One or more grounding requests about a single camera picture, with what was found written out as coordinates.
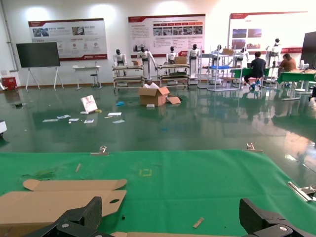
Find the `red box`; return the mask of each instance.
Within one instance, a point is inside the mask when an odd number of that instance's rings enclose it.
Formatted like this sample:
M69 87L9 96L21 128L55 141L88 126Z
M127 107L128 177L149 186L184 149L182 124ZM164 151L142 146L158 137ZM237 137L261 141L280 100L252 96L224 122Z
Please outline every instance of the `red box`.
M8 87L8 90L15 90L17 88L15 77L1 78L2 85Z

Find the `monitor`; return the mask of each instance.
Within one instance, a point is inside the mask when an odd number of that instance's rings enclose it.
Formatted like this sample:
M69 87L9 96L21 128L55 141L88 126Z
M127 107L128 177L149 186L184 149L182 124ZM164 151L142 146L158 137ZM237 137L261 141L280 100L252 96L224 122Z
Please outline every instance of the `monitor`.
M22 68L60 67L56 42L18 43L16 47Z
M308 63L311 69L316 68L316 31L305 34L301 60Z

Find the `wall poster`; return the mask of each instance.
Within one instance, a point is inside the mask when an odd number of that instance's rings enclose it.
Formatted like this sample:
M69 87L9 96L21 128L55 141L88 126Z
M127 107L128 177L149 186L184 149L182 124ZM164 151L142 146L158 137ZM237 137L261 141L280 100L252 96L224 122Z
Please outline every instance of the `wall poster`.
M61 61L108 59L103 18L29 21L32 42L57 42Z
M128 24L132 57L141 46L154 57L165 57L171 46L179 56L186 56L193 44L204 50L205 14L131 16Z
M282 53L301 53L307 16L307 11L232 13L229 47L239 50L246 46L249 53L265 54L279 38Z

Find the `green table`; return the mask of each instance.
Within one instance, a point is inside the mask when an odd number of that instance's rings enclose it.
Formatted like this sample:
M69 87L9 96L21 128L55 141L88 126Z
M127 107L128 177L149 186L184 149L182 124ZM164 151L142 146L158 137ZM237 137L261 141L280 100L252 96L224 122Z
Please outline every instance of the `green table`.
M316 203L298 197L286 184L290 178L264 154L239 150L119 152L108 157L3 153L0 163L2 193L24 190L22 182L38 176L42 180L127 179L120 211L104 218L99 228L107 233L242 236L246 232L239 223L238 204L240 198L249 198L316 234ZM81 168L76 173L78 163ZM204 221L194 229L201 217Z
M300 89L300 94L309 94L309 81L315 81L315 74L314 73L294 73L294 72L284 72L281 73L280 76L277 79L278 84L281 84L282 82L293 82L291 86L291 93L290 98L282 99L283 101L288 100L299 100L300 97L294 97L294 91L295 91L295 83L294 82L302 82L302 86Z
M234 70L232 69L231 70L231 73L235 73L235 78L240 78L240 72L241 70ZM242 76L246 76L246 75L249 75L250 73L252 73L252 68L243 68L242 69ZM269 68L266 68L265 71L265 76L267 77L269 75Z

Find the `open cardboard box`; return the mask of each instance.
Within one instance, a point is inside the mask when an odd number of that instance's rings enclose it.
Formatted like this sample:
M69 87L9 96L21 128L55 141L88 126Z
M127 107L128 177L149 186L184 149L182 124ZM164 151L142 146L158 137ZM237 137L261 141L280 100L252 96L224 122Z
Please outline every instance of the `open cardboard box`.
M33 192L10 192L0 197L0 236L20 237L54 223L65 211L102 198L102 217L118 211L126 180L38 181L23 185Z
M158 89L142 87L138 90L141 105L164 105L166 103L166 95L169 93L170 92L167 87L161 87Z
M185 234L166 234L166 233L140 233L140 232L115 232L111 234L114 237L224 237L208 235L185 235Z

